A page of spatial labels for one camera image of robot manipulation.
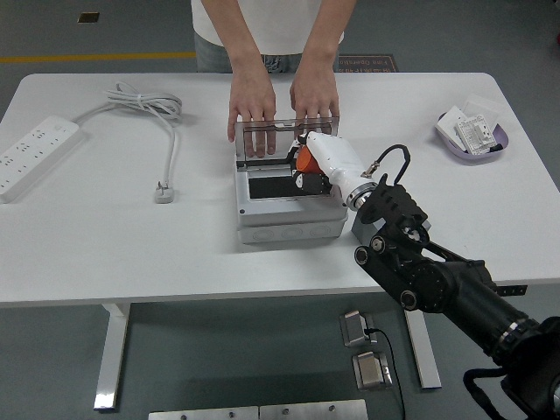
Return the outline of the person's left hand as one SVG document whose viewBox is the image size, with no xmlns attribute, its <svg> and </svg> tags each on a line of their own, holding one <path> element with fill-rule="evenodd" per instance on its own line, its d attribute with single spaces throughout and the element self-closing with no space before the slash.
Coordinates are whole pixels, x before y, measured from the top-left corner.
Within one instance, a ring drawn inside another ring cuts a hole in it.
<svg viewBox="0 0 560 420">
<path fill-rule="evenodd" d="M 333 68 L 302 63 L 290 86 L 292 109 L 297 119 L 340 116 L 340 101 Z"/>
</svg>

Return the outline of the robot right hand white shell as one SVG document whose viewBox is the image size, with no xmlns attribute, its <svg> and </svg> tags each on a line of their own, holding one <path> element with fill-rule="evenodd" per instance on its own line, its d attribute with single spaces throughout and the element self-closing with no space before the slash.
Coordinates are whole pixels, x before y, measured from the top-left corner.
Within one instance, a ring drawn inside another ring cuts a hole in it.
<svg viewBox="0 0 560 420">
<path fill-rule="evenodd" d="M 294 141 L 291 151 L 297 155 L 292 177 L 297 188 L 307 193 L 329 193 L 337 186 L 346 206 L 357 209 L 358 202 L 375 189 L 365 165 L 342 137 L 309 131 Z"/>
</svg>

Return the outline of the person's right hand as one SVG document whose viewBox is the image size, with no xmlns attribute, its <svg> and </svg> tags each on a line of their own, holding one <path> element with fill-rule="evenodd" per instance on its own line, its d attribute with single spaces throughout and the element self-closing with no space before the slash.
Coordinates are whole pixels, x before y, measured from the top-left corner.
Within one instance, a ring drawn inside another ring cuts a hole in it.
<svg viewBox="0 0 560 420">
<path fill-rule="evenodd" d="M 227 138 L 235 140 L 235 124 L 272 121 L 276 113 L 276 95 L 270 77 L 261 67 L 235 69 L 230 87 Z"/>
</svg>

